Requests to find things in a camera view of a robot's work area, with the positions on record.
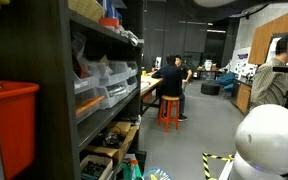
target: grey concrete floor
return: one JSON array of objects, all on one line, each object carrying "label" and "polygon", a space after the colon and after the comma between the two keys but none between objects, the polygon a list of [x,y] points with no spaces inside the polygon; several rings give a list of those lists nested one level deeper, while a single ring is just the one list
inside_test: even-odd
[{"label": "grey concrete floor", "polygon": [[[145,169],[160,167],[173,180],[205,180],[202,153],[227,157],[235,152],[234,138],[244,115],[219,96],[200,95],[201,81],[187,86],[185,115],[189,120],[171,125],[157,125],[157,108],[150,108],[142,117],[140,150],[147,152]],[[225,161],[209,158],[210,174],[218,178]]]}]

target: white robot head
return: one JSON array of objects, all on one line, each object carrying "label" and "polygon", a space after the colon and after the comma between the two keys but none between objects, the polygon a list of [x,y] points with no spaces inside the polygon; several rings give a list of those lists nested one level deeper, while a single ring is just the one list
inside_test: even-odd
[{"label": "white robot head", "polygon": [[288,110],[278,105],[253,109],[239,125],[235,145],[240,156],[257,170],[288,173]]}]

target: dark hair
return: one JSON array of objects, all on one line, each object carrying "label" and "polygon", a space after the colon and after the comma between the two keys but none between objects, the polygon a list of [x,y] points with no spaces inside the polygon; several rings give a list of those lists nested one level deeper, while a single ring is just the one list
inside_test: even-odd
[{"label": "dark hair", "polygon": [[175,58],[179,58],[180,60],[182,60],[182,57],[180,55],[176,55]]},{"label": "dark hair", "polygon": [[168,56],[166,57],[166,62],[167,62],[167,64],[169,64],[169,65],[175,65],[175,58],[176,58],[176,56],[174,56],[174,55],[168,55]]},{"label": "dark hair", "polygon": [[282,37],[279,41],[277,41],[275,54],[280,55],[282,53],[287,52],[287,43],[288,43],[288,35]]}]

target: red plastic bin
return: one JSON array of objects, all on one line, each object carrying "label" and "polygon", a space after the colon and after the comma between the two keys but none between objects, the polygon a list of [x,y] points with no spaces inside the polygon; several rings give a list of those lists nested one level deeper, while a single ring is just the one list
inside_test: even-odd
[{"label": "red plastic bin", "polygon": [[0,81],[0,152],[6,179],[34,160],[35,94],[33,83]]}]

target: ceiling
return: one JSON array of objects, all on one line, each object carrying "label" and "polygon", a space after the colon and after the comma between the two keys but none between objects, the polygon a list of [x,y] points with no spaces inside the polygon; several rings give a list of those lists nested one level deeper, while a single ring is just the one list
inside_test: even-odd
[{"label": "ceiling", "polygon": [[[167,2],[175,0],[148,0],[156,2]],[[251,7],[261,7],[270,3],[283,3],[288,0],[178,0],[187,12],[187,15],[199,22],[214,22],[235,15],[240,17],[241,12]],[[255,13],[257,9],[253,8],[252,12],[245,12],[243,16]]]}]

